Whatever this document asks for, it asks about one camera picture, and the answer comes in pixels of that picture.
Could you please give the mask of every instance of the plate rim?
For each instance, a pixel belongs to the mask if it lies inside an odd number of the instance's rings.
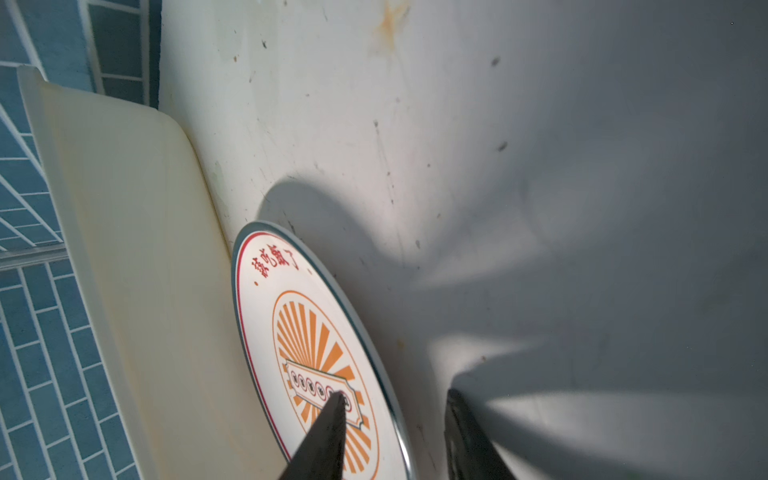
[[[237,267],[238,260],[240,259],[240,250],[242,249],[245,239],[248,238],[251,234],[257,232],[271,233],[279,237],[281,240],[286,241],[299,253],[301,253],[319,274],[320,279],[326,284],[326,287],[328,290],[330,290],[333,298],[339,304],[339,307],[344,312],[350,326],[352,327],[352,330],[355,332],[355,335],[360,342],[360,346],[362,347],[363,352],[365,352],[371,367],[373,367],[373,375],[376,377],[379,388],[382,390],[384,400],[386,401],[387,410],[389,412],[389,418],[392,421],[392,426],[395,429],[395,434],[399,443],[400,455],[402,456],[403,464],[406,467],[406,478],[408,480],[416,480],[417,475],[415,472],[415,466],[413,464],[413,453],[410,441],[408,439],[408,432],[406,431],[406,422],[402,415],[402,411],[400,410],[400,405],[397,401],[395,390],[392,387],[392,383],[389,381],[389,377],[387,376],[386,371],[384,370],[384,365],[379,358],[376,347],[373,345],[373,342],[370,339],[366,328],[360,321],[360,318],[358,317],[357,312],[355,311],[351,302],[346,297],[346,294],[341,289],[341,286],[336,282],[336,280],[333,278],[333,275],[331,275],[325,265],[320,262],[312,250],[310,250],[309,247],[305,245],[304,242],[301,241],[294,233],[288,231],[288,229],[281,227],[276,223],[268,222],[265,220],[255,220],[253,222],[247,223],[243,228],[240,229],[240,232],[237,234],[237,238],[235,239],[235,243],[233,245],[232,261],[230,262],[232,300],[235,310],[235,319],[237,321],[237,333],[240,335],[240,346],[243,348],[243,357],[246,361],[246,364],[248,365],[250,379],[251,382],[253,382],[253,387],[256,390],[257,396],[259,397],[259,403],[261,404],[261,408],[264,411],[266,420],[270,424],[272,434],[275,436],[275,441],[280,447],[280,451],[283,453],[286,462],[290,462],[290,455],[283,448],[283,443],[280,441],[279,433],[277,432],[276,427],[270,418],[270,414],[266,409],[266,405],[264,405],[264,399],[261,396],[261,391],[259,390],[259,386],[257,384],[256,374],[254,373],[251,366],[250,357],[248,355],[247,347],[245,344],[245,337],[243,336],[240,308],[237,299]]]

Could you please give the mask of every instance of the oval plate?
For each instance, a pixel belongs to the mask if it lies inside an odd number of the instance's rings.
[[[247,224],[234,245],[232,293],[253,384],[286,459],[339,390],[344,479],[414,479],[379,355],[344,292],[301,240],[273,223]]]

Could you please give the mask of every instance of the white plate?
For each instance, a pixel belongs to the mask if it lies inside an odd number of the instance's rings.
[[[358,316],[294,235],[254,222],[237,236],[232,291],[253,383],[291,459],[332,391],[346,403],[345,480],[415,478],[397,400]]]

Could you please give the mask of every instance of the white tabletop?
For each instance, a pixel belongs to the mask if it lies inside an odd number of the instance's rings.
[[[520,478],[750,478],[758,8],[165,0],[160,104],[230,246],[270,220],[336,274],[422,478],[451,385]]]

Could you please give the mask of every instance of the orange sunburst pattern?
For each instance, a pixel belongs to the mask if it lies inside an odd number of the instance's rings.
[[[344,479],[373,480],[379,469],[379,436],[370,399],[336,327],[309,298],[298,292],[278,297],[273,337],[286,392],[304,432],[331,392],[341,391],[346,407]]]

